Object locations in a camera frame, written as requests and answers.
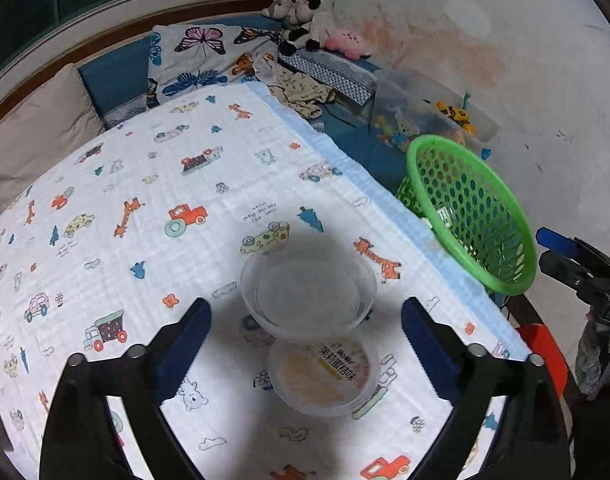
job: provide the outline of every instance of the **white blanket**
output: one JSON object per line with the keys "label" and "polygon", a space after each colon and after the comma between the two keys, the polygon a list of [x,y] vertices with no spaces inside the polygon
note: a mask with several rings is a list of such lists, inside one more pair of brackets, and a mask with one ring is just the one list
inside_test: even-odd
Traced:
{"label": "white blanket", "polygon": [[[323,233],[298,216],[301,207],[316,212]],[[242,328],[237,282],[243,239],[271,222],[289,224],[290,237],[368,243],[397,264],[392,272],[383,260],[370,263],[380,280],[363,326],[383,359],[387,393],[360,418],[301,415],[263,387],[267,347]],[[213,328],[182,393],[162,411],[210,480],[287,478],[292,469],[359,479],[385,463],[394,478],[418,465],[451,408],[400,328],[410,296],[465,342],[527,355],[482,286],[328,136],[261,83],[210,86],[88,143],[0,216],[0,412],[26,478],[37,478],[67,357],[106,359],[147,344],[199,296],[211,303]],[[104,322],[109,333],[97,329]],[[121,403],[110,403],[134,474],[150,478]],[[502,403],[490,406],[463,478],[480,468]]]}

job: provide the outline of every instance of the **light blue blanket border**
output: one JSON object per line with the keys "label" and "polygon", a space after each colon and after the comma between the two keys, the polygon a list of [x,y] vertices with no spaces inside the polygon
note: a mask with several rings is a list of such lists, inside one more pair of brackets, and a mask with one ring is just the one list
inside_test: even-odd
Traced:
{"label": "light blue blanket border", "polygon": [[270,93],[267,86],[259,82],[246,83],[249,89],[261,98],[274,113],[305,142],[320,153],[332,166],[343,172],[362,193],[368,196],[385,215],[409,238],[426,259],[438,270],[453,293],[476,314],[481,322],[496,336],[510,352],[512,359],[524,360],[530,353],[487,294],[482,285],[474,280],[445,251],[431,250],[434,234],[415,215],[411,214],[399,200],[376,182],[357,162],[354,162],[339,149],[327,135],[320,135],[295,111],[282,105]]}

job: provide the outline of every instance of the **white wall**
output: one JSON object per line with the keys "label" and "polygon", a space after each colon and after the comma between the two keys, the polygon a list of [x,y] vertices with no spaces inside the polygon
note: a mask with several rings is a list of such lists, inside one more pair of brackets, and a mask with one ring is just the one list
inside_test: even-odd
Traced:
{"label": "white wall", "polygon": [[[610,27],[592,0],[335,0],[381,66],[418,68],[502,125],[489,163],[534,231],[610,254]],[[568,362],[586,306],[539,275],[527,293]]]}

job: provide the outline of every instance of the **wooden bed frame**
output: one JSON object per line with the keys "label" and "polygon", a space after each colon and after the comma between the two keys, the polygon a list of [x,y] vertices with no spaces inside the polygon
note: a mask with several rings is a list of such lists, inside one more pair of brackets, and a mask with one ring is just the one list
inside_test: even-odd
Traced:
{"label": "wooden bed frame", "polygon": [[219,0],[204,2],[191,6],[175,7],[164,12],[157,12],[144,18],[125,23],[120,27],[112,28],[99,36],[90,38],[72,48],[63,56],[54,59],[41,67],[32,76],[18,85],[0,102],[0,121],[14,110],[28,95],[40,85],[51,79],[58,70],[68,63],[78,63],[103,49],[111,47],[130,38],[145,34],[154,25],[170,25],[172,23],[188,22],[219,16],[222,14],[236,14],[239,12],[258,12],[272,3],[271,0]]}

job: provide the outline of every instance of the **pillow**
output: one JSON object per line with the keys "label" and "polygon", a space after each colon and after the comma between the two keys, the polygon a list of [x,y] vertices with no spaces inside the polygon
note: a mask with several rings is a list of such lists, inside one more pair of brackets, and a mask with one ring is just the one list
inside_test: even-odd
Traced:
{"label": "pillow", "polygon": [[228,25],[157,25],[149,51],[147,107],[198,86],[256,80],[257,56],[278,57],[279,33]]}
{"label": "pillow", "polygon": [[64,66],[0,123],[0,209],[103,131],[78,70]]}

